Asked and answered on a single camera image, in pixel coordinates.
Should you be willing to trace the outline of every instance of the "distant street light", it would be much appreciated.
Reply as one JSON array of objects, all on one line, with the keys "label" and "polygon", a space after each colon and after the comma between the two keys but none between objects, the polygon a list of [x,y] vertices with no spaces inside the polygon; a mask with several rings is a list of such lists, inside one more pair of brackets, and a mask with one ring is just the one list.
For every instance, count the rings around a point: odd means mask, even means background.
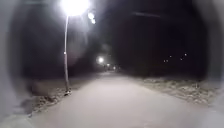
[{"label": "distant street light", "polygon": [[96,20],[95,19],[91,19],[91,23],[92,24],[96,24]]},{"label": "distant street light", "polygon": [[92,20],[92,19],[94,19],[95,18],[95,15],[93,14],[93,13],[88,13],[88,18],[90,19],[90,20]]},{"label": "distant street light", "polygon": [[97,61],[98,61],[99,64],[102,64],[102,63],[104,62],[104,58],[100,56],[100,57],[97,59]]},{"label": "distant street light", "polygon": [[66,95],[70,93],[68,79],[68,62],[67,62],[67,33],[69,16],[81,16],[90,7],[88,0],[61,0],[61,8],[66,13],[65,22],[65,40],[64,40],[64,70]]}]

